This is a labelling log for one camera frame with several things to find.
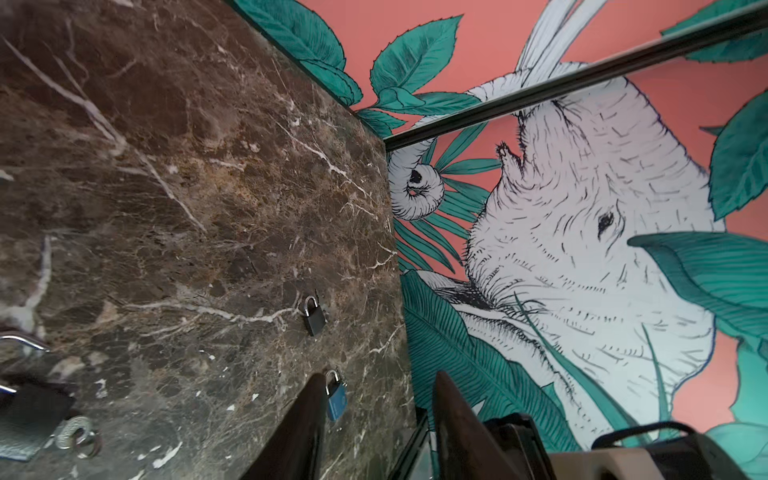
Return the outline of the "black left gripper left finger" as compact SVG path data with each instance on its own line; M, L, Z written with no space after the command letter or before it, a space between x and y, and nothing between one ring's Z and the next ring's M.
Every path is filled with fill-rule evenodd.
M319 479L326 406L326 380L315 373L241 479Z

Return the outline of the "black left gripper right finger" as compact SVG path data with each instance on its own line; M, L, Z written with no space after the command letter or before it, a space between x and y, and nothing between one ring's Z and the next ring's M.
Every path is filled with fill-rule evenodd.
M523 479L445 371L433 389L441 479Z

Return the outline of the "dark brown padlock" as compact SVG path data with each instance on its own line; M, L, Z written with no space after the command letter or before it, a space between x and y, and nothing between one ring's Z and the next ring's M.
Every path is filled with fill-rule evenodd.
M318 336L323 331L327 320L316 295L309 295L305 298L303 318L310 336Z

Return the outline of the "large blue padlock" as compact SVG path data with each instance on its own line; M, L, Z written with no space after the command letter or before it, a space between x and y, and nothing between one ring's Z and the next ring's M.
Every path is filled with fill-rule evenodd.
M46 445L79 459L98 455L102 439L94 422L74 409L75 399L38 383L1 385L1 458L29 462Z

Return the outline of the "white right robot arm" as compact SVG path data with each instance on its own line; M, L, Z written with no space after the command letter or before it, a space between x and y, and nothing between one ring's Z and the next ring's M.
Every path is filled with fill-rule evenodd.
M662 421L598 437L588 451L548 454L533 419L511 414L484 423L514 479L746 479L741 467L692 427Z

